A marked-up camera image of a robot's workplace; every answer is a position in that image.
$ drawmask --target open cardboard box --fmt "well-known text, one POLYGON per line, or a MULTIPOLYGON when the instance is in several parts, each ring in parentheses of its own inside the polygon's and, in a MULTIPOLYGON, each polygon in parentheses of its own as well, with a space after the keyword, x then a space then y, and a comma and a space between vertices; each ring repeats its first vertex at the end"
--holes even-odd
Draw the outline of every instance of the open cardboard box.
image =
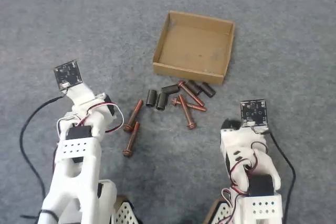
POLYGON ((154 72, 222 84, 234 31, 232 21, 170 11, 155 49, 154 72))

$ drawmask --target black circuit board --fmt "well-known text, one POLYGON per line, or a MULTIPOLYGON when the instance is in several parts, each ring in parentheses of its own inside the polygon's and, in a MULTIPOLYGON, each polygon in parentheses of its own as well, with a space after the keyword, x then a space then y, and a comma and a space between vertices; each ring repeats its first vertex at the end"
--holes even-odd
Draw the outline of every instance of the black circuit board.
POLYGON ((83 82, 76 60, 55 67, 54 73, 60 91, 67 90, 83 82))
POLYGON ((265 100, 249 100, 240 103, 241 126, 268 125, 267 108, 265 100))

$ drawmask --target white plastic bracket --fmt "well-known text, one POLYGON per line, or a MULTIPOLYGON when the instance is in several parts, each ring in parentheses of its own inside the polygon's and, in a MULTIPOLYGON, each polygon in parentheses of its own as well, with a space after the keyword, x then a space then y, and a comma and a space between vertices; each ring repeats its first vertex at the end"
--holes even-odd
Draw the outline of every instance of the white plastic bracket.
POLYGON ((244 223, 255 224, 256 220, 267 219, 268 224, 281 224, 281 195, 244 197, 241 199, 244 223))
POLYGON ((100 145, 94 137, 62 140, 58 144, 55 162, 73 157, 95 156, 100 145))
POLYGON ((221 203, 217 208, 216 214, 211 221, 211 224, 218 224, 221 220, 228 217, 231 214, 232 209, 227 203, 221 203))
POLYGON ((138 224, 133 209, 128 202, 123 202, 116 214, 115 224, 138 224))

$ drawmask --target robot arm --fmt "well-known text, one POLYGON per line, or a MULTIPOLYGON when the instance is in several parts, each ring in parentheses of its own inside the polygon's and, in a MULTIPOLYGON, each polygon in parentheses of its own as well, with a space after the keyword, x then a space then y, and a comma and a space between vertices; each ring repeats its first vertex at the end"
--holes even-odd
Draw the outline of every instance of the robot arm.
POLYGON ((266 103, 246 101, 241 109, 242 121, 225 120, 220 130, 220 150, 231 181, 222 194, 230 197, 226 204, 230 212, 216 223, 281 224, 282 200, 277 193, 281 179, 267 155, 266 103))
POLYGON ((123 115, 106 94, 94 95, 82 83, 76 61, 57 67, 55 75, 60 90, 74 105, 57 121, 55 170, 38 223, 114 223, 117 189, 112 181, 99 180, 100 142, 105 132, 122 126, 123 115), (114 108, 122 123, 107 131, 116 118, 114 108))

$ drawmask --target bolt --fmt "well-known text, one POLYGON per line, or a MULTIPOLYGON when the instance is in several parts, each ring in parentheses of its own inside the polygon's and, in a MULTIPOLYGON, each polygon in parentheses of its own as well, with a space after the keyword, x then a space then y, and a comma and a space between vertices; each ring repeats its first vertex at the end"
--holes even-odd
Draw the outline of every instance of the bolt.
MULTIPOLYGON (((174 106, 181 105, 181 102, 179 101, 179 99, 177 97, 174 97, 172 99, 172 104, 174 106)), ((186 102, 185 104, 187 104, 187 107, 190 108, 190 109, 199 110, 199 111, 203 111, 203 112, 206 111, 206 108, 204 108, 204 107, 197 106, 197 105, 194 105, 194 104, 191 104, 191 103, 188 103, 188 102, 186 102)))
POLYGON ((135 143, 135 138, 137 136, 137 132, 139 130, 139 127, 140 127, 140 123, 139 122, 135 122, 134 129, 133 129, 132 135, 130 137, 130 140, 128 141, 127 147, 126 147, 126 149, 124 149, 122 151, 122 154, 125 157, 131 157, 133 155, 132 148, 133 148, 133 145, 135 143))
POLYGON ((197 102, 201 107, 204 107, 204 102, 201 101, 200 98, 194 95, 193 92, 190 91, 184 84, 184 81, 179 81, 177 84, 180 88, 182 88, 188 95, 191 96, 192 99, 194 99, 195 102, 197 102))
POLYGON ((192 130, 192 129, 196 128, 197 124, 194 122, 193 118, 191 117, 190 111, 187 107, 187 104, 185 103, 183 95, 179 94, 178 98, 181 102, 185 117, 187 118, 187 121, 188 121, 188 126, 187 127, 189 128, 189 130, 192 130))
POLYGON ((141 106, 143 104, 143 101, 142 100, 139 100, 138 103, 136 104, 133 112, 132 112, 132 115, 128 121, 127 124, 124 124, 124 131, 126 132, 132 132, 133 131, 133 127, 134 127, 134 122, 135 122, 135 119, 137 118, 136 116, 138 116, 139 114, 139 111, 141 109, 141 106))

